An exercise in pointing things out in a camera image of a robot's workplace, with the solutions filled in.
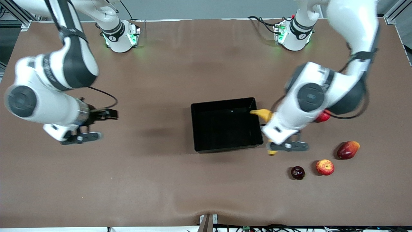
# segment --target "brown tabletop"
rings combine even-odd
[[[103,140],[62,146],[0,104],[1,227],[194,225],[203,213],[238,225],[412,224],[412,70],[394,26],[381,22],[366,113],[308,125],[309,151],[268,156],[263,145],[197,154],[190,104],[255,97],[258,108],[270,108],[297,65],[339,70],[348,50],[327,21],[298,52],[275,46],[256,21],[139,25],[140,47],[116,54],[93,23],[84,24],[100,67],[94,87],[119,99],[119,120],[92,126]],[[32,23],[20,33],[1,95],[19,58],[59,48],[53,24]],[[112,103],[88,89],[69,94],[96,107]],[[333,151],[348,140],[360,150],[336,160]],[[334,162],[331,176],[314,173],[320,159]],[[288,176],[297,165],[306,170],[302,181]]]

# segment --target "red fruit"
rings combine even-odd
[[[356,141],[348,141],[342,144],[337,151],[337,156],[340,159],[350,159],[353,158],[360,148],[360,145]]]
[[[335,170],[335,166],[330,160],[323,159],[316,163],[316,170],[321,175],[330,175]]]
[[[328,119],[330,119],[330,111],[326,109],[315,119],[315,123],[321,123]]]
[[[302,180],[305,177],[305,170],[301,166],[293,167],[290,173],[297,180]]]

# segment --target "black tray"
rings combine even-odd
[[[194,149],[199,153],[253,148],[263,144],[253,97],[191,105]]]

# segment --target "rectangular black bin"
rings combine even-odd
[[[252,148],[263,144],[253,97],[191,105],[194,149],[199,153]]]

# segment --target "red and yellow apple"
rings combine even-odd
[[[328,119],[330,119],[330,111],[326,109],[318,115],[318,117],[315,119],[315,123],[321,123],[327,121]]]
[[[335,170],[335,166],[330,160],[323,159],[316,163],[316,170],[321,175],[330,175]]]
[[[356,141],[348,141],[342,144],[337,151],[337,156],[340,159],[350,159],[353,158],[356,152],[359,150],[360,145]]]

